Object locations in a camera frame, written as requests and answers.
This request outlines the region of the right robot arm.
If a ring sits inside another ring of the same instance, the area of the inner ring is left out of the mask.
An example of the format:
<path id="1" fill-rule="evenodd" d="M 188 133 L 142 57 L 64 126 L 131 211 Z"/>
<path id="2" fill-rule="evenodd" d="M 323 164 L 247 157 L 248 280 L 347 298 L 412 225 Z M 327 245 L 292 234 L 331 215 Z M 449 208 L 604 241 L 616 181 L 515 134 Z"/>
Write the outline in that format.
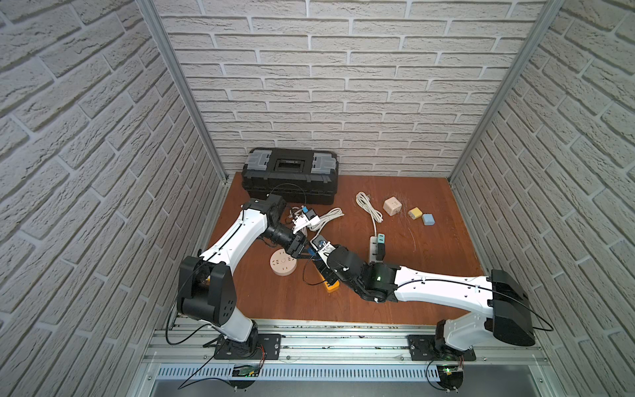
<path id="1" fill-rule="evenodd" d="M 317 249 L 317 255 L 363 300 L 424 302 L 466 311 L 458 319 L 438 323 L 439 349 L 465 352 L 490 339 L 517 347 L 535 344 L 529 297 L 506 271 L 474 277 L 426 273 L 406 266 L 366 263 L 345 246 L 329 243 Z"/>

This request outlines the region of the black plastic toolbox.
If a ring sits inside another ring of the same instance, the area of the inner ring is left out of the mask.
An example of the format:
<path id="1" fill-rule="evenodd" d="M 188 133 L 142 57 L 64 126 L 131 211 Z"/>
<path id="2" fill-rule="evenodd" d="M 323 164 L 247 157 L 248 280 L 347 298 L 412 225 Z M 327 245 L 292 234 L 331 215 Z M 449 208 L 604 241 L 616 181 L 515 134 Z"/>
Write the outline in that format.
<path id="1" fill-rule="evenodd" d="M 275 194 L 288 203 L 331 205 L 339 161 L 334 152 L 259 147 L 248 154 L 241 178 L 253 199 Z"/>

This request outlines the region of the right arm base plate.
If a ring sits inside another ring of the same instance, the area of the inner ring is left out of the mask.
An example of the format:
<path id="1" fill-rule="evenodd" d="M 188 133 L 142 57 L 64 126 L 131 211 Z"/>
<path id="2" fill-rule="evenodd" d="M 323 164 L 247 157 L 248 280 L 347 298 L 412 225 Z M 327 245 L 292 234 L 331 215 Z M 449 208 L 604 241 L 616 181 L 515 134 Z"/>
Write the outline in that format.
<path id="1" fill-rule="evenodd" d="M 415 334 L 407 336 L 408 351 L 413 362 L 474 362 L 476 354 L 472 348 L 461 352 L 438 342 L 433 335 Z"/>

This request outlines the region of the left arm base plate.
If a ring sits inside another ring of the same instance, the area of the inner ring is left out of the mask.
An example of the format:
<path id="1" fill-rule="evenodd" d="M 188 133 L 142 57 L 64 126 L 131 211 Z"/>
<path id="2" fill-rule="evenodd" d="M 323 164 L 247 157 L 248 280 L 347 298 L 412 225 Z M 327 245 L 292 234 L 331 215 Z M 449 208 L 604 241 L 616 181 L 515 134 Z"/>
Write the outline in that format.
<path id="1" fill-rule="evenodd" d="M 278 333 L 258 334 L 249 337 L 246 342 L 236 342 L 222 338 L 215 352 L 215 360 L 262 360 L 276 361 L 279 359 L 282 335 Z"/>

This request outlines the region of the orange power strip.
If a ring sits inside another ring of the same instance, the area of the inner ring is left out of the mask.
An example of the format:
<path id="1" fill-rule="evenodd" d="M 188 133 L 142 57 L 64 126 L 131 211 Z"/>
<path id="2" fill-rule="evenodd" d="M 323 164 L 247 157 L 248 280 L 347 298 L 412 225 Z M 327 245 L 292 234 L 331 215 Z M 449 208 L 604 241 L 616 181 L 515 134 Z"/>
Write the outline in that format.
<path id="1" fill-rule="evenodd" d="M 322 284 L 328 293 L 335 292 L 339 286 L 339 279 L 336 274 L 330 270 L 322 260 L 313 259 L 314 266 L 322 277 Z"/>

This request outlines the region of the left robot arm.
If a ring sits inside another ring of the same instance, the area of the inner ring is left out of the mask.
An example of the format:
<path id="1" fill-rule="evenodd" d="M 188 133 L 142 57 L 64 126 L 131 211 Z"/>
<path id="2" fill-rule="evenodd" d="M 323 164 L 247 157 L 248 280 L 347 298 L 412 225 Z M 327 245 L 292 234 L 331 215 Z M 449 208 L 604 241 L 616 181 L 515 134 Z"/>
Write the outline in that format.
<path id="1" fill-rule="evenodd" d="M 305 207 L 290 228 L 281 220 L 286 202 L 279 195 L 252 198 L 242 205 L 231 228 L 207 251 L 187 256 L 180 264 L 179 292 L 175 307 L 179 314 L 211 324 L 233 342 L 247 342 L 256 324 L 237 307 L 233 273 L 251 245 L 265 239 L 297 258 L 308 244 L 304 228 L 319 222 Z"/>

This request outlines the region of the light blue charger plug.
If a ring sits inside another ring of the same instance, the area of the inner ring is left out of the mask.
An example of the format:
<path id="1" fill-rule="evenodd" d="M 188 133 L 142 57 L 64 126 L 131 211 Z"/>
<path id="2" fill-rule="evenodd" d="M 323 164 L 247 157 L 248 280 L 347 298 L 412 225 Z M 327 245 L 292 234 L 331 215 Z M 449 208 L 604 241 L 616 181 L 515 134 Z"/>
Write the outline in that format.
<path id="1" fill-rule="evenodd" d="M 431 213 L 425 213 L 423 215 L 423 223 L 426 226 L 433 226 L 436 223 L 436 221 Z"/>

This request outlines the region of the black plug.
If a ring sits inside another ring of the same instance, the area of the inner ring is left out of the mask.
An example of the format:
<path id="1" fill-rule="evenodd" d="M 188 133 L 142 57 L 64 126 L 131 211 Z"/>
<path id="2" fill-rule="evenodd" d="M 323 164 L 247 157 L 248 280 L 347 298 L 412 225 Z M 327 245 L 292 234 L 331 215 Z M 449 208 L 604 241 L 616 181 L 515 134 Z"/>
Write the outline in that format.
<path id="1" fill-rule="evenodd" d="M 385 259 L 385 243 L 376 244 L 375 260 L 383 262 Z"/>

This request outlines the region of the white power strip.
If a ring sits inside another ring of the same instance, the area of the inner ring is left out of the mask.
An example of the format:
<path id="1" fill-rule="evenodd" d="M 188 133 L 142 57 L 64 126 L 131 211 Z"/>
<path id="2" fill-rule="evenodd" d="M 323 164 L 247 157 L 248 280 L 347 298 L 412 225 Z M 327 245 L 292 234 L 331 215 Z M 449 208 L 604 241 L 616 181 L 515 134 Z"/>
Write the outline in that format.
<path id="1" fill-rule="evenodd" d="M 378 252 L 378 238 L 375 236 L 370 237 L 370 246 L 369 246 L 369 263 L 377 261 L 377 252 Z"/>

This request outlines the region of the yellow charger plug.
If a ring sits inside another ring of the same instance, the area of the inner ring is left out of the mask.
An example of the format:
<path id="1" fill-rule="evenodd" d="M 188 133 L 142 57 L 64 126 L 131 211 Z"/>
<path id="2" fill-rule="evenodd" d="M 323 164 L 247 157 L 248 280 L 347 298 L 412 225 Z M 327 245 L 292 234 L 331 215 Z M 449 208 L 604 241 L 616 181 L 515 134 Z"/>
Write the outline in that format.
<path id="1" fill-rule="evenodd" d="M 408 216 L 410 216 L 412 220 L 416 220 L 423 216 L 423 212 L 419 208 L 415 207 L 408 211 Z"/>

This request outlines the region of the round pink power socket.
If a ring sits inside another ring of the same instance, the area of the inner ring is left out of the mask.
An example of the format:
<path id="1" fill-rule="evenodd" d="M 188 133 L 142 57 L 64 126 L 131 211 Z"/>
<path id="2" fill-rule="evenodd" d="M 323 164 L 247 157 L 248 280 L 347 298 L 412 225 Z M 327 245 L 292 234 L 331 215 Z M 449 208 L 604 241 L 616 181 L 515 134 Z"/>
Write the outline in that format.
<path id="1" fill-rule="evenodd" d="M 275 251 L 270 259 L 271 270 L 277 276 L 290 276 L 297 268 L 298 260 L 287 254 L 284 249 Z"/>

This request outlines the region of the aluminium rail frame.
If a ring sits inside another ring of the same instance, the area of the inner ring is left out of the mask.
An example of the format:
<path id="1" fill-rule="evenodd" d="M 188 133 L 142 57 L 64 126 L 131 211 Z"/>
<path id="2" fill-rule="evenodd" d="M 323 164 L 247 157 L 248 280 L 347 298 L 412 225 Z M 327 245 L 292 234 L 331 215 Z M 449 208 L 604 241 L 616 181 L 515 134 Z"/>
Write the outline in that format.
<path id="1" fill-rule="evenodd" d="M 334 323 L 301 320 L 258 322 L 259 340 L 252 354 L 218 341 L 211 327 L 179 318 L 179 345 L 154 332 L 127 392 L 148 396 L 162 380 L 203 379 L 221 382 L 335 381 L 419 382 L 426 391 L 447 384 L 466 395 L 488 388 L 505 390 L 512 380 L 531 395 L 563 396 L 563 387 L 542 347 L 509 347 L 483 342 L 463 357 L 433 352 L 432 326 Z"/>

